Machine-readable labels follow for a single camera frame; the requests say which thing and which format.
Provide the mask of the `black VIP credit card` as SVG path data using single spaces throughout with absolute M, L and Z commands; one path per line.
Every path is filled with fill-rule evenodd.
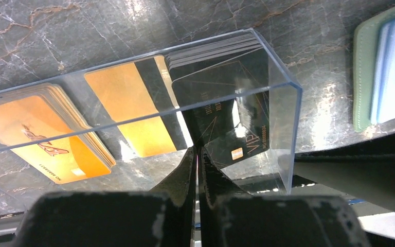
M 219 168 L 268 150 L 269 97 L 264 88 L 187 105 L 191 139 Z

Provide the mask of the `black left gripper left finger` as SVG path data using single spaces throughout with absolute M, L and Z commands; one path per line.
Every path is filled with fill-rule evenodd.
M 57 191 L 40 197 L 12 246 L 193 246 L 196 149 L 149 191 Z

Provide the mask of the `clear acrylic card tray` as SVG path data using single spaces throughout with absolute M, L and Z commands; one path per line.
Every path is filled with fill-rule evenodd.
M 202 147 L 290 192 L 301 87 L 235 31 L 0 91 L 0 189 L 148 190 Z

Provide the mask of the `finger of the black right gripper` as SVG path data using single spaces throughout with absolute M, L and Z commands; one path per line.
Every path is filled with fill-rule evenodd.
M 296 153 L 294 173 L 395 212 L 395 133 Z

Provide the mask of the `green card holder wallet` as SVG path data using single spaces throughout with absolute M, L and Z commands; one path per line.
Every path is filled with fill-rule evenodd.
M 353 83 L 357 132 L 395 119 L 395 6 L 356 28 Z

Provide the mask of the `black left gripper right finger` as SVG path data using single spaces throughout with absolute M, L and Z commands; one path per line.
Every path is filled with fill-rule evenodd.
M 197 149 L 202 246 L 370 246 L 336 196 L 250 195 Z

